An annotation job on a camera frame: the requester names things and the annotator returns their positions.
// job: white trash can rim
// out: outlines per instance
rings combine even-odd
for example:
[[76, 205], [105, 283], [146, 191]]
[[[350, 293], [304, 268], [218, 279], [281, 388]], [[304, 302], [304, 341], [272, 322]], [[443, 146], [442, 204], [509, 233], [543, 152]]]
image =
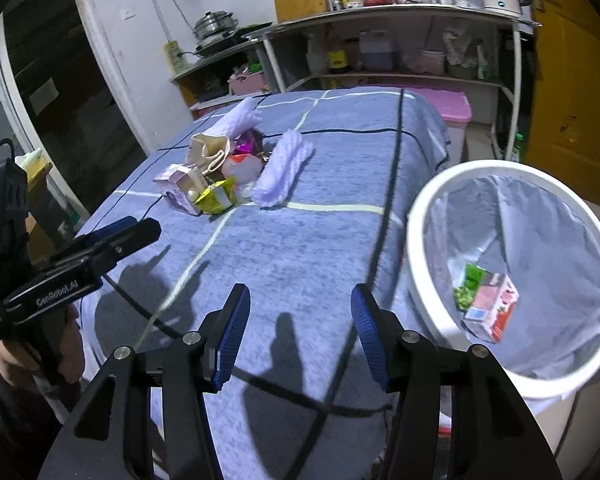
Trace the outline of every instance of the white trash can rim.
[[[424, 225], [431, 205], [445, 192], [449, 183], [493, 175], [525, 180], [562, 200], [589, 228], [600, 246], [600, 221], [589, 206], [563, 183], [535, 168], [502, 160], [476, 160], [449, 168], [434, 177], [420, 191], [409, 214], [406, 253], [412, 275], [412, 295], [416, 306], [421, 312], [426, 313], [425, 322], [437, 338], [437, 343], [448, 344], [460, 350], [466, 350], [470, 342], [449, 315], [429, 274], [424, 247]], [[557, 379], [534, 379], [515, 374], [510, 370], [506, 371], [523, 397], [549, 399], [566, 396], [581, 388], [599, 368], [600, 344], [584, 364]]]

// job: metal screw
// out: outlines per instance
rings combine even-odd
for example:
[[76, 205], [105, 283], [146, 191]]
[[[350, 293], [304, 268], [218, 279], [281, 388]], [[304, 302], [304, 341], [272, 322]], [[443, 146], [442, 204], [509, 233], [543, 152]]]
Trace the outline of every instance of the metal screw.
[[471, 352], [473, 352], [476, 357], [487, 357], [487, 355], [489, 355], [489, 349], [483, 345], [474, 346], [471, 348]]
[[417, 343], [420, 341], [420, 334], [414, 332], [413, 330], [405, 330], [402, 332], [402, 340], [405, 343]]
[[113, 357], [116, 359], [126, 359], [131, 354], [131, 348], [128, 346], [121, 346], [116, 348], [115, 352], [113, 352]]
[[199, 332], [187, 332], [184, 336], [182, 336], [182, 340], [185, 345], [195, 345], [202, 339], [202, 336]]

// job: wooden door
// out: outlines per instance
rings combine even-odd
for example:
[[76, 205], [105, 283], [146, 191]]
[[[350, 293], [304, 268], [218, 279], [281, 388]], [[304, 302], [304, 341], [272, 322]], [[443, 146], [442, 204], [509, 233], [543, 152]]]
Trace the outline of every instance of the wooden door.
[[527, 162], [600, 205], [600, 17], [587, 0], [537, 1]]

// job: trash bag liner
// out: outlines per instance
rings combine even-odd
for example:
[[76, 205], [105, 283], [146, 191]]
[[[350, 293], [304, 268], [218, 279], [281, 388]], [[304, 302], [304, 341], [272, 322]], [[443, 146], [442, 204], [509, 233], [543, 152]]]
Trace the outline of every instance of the trash bag liner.
[[[510, 176], [450, 182], [424, 225], [438, 295], [470, 342], [517, 374], [557, 379], [584, 364], [600, 338], [600, 247], [560, 199]], [[500, 343], [462, 325], [453, 287], [464, 265], [508, 274], [520, 293]]]

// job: black sleeve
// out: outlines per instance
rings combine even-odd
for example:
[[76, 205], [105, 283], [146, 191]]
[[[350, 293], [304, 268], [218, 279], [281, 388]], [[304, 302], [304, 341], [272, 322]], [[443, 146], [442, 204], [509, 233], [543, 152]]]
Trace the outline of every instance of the black sleeve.
[[60, 423], [44, 397], [0, 375], [0, 479], [35, 479]]

